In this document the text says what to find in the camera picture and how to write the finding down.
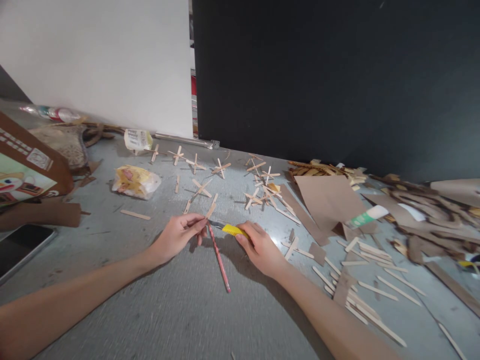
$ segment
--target phone screen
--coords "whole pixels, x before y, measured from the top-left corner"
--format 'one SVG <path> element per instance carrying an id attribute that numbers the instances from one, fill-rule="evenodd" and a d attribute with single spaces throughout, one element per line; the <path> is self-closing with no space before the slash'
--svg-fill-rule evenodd
<path id="1" fill-rule="evenodd" d="M 39 225 L 23 225 L 0 240 L 0 278 L 21 262 L 54 230 Z"/>

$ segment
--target glue stick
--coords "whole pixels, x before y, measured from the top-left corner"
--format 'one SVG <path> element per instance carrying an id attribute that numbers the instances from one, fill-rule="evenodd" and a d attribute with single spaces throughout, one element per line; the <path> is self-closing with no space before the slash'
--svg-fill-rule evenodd
<path id="1" fill-rule="evenodd" d="M 363 214 L 355 216 L 351 220 L 347 221 L 345 225 L 353 230 L 374 220 L 380 219 L 388 214 L 389 211 L 386 208 L 380 205 L 376 205 L 365 211 Z"/>

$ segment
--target white panel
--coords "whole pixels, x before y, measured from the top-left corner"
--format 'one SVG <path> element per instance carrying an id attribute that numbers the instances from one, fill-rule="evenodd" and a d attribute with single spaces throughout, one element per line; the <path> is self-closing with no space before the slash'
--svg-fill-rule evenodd
<path id="1" fill-rule="evenodd" d="M 36 104 L 192 137 L 187 0 L 2 0 L 0 64 Z"/>

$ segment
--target yellow utility knife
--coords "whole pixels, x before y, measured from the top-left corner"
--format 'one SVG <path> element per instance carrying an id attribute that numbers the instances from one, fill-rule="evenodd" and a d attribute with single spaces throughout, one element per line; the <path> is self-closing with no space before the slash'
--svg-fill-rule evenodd
<path id="1" fill-rule="evenodd" d="M 216 222 L 216 221 L 210 221 L 210 224 L 214 227 L 214 228 L 218 228 L 220 230 L 222 230 L 223 232 L 227 233 L 227 234 L 230 234 L 230 235 L 237 235 L 237 234 L 242 234 L 244 235 L 247 239 L 250 240 L 250 236 L 247 235 L 247 233 L 245 231 L 243 231 L 242 229 L 239 229 L 238 227 L 236 226 L 233 226 L 233 225 L 223 225 L 219 222 Z"/>

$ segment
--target plastic bag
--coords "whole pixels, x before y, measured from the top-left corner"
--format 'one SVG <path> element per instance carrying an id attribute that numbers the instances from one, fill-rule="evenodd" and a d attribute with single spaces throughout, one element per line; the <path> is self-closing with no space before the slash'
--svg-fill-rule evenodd
<path id="1" fill-rule="evenodd" d="M 148 200 L 161 184 L 160 177 L 141 167 L 124 165 L 115 170 L 112 190 L 134 198 Z"/>

